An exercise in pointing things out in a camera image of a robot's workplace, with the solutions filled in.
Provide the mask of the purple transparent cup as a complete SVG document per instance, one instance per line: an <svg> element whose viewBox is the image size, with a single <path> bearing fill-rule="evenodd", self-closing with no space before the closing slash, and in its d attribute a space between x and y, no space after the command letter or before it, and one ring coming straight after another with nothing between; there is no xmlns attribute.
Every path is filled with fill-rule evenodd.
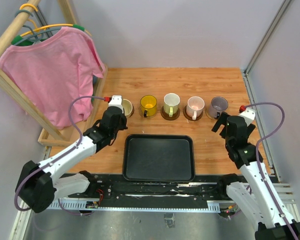
<svg viewBox="0 0 300 240"><path fill-rule="evenodd" d="M224 97L216 96L210 102L208 115L212 119L218 119L221 113L227 110L228 106L228 101Z"/></svg>

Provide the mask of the cream ceramic mug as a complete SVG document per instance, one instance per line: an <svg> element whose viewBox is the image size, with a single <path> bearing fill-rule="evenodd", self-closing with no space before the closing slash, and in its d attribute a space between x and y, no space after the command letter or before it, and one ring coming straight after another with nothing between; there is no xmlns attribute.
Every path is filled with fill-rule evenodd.
<svg viewBox="0 0 300 240"><path fill-rule="evenodd" d="M131 110L130 104L132 104L132 103L131 103L128 99L123 99L123 100L122 100L122 107L123 107L124 115L125 115L125 116L126 116L127 113L129 113L130 110Z"/></svg>

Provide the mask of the pink ceramic mug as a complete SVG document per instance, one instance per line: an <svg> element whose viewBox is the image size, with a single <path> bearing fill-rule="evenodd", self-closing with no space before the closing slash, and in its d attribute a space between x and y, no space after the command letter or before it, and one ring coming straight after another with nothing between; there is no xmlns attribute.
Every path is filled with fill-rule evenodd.
<svg viewBox="0 0 300 240"><path fill-rule="evenodd" d="M203 115L205 101L199 96L192 96L188 99L185 113L192 121L199 120Z"/></svg>

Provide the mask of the yellow transparent cup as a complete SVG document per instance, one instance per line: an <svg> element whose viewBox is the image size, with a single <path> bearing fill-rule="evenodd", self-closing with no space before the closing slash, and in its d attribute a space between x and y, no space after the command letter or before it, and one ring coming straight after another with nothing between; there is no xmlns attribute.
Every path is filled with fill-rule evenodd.
<svg viewBox="0 0 300 240"><path fill-rule="evenodd" d="M157 108L158 102L153 95L145 95L140 99L140 106L144 109Z"/></svg>

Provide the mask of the white ceramic mug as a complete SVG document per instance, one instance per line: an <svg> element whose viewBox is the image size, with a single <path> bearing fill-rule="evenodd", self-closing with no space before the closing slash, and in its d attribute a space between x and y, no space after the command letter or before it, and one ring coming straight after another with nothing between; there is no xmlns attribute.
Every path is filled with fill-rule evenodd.
<svg viewBox="0 0 300 240"><path fill-rule="evenodd" d="M172 118L179 110L180 97L175 93L168 93L163 99L163 111Z"/></svg>

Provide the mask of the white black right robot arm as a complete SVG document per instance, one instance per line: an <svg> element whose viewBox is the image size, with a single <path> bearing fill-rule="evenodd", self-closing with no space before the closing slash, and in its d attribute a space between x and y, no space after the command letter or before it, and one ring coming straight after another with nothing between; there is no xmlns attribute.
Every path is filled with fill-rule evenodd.
<svg viewBox="0 0 300 240"><path fill-rule="evenodd" d="M245 180L248 191L235 173L223 175L216 188L222 200L232 199L254 227L257 240L300 240L300 221L287 210L280 199L256 146L248 142L255 125L255 111L247 108L239 115L222 112L212 128L223 126L220 136L225 140L229 158Z"/></svg>

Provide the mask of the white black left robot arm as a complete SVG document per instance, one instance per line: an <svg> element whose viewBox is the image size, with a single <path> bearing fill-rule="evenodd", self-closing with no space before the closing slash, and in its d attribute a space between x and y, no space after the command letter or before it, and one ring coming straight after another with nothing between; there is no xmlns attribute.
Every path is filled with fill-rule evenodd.
<svg viewBox="0 0 300 240"><path fill-rule="evenodd" d="M70 177L63 177L63 174L82 160L111 146L118 132L126 129L123 107L109 106L101 119L63 151L39 163L27 162L21 170L15 197L21 198L35 213L41 213L53 201L73 194L93 197L97 193L97 179L91 173L84 170Z"/></svg>

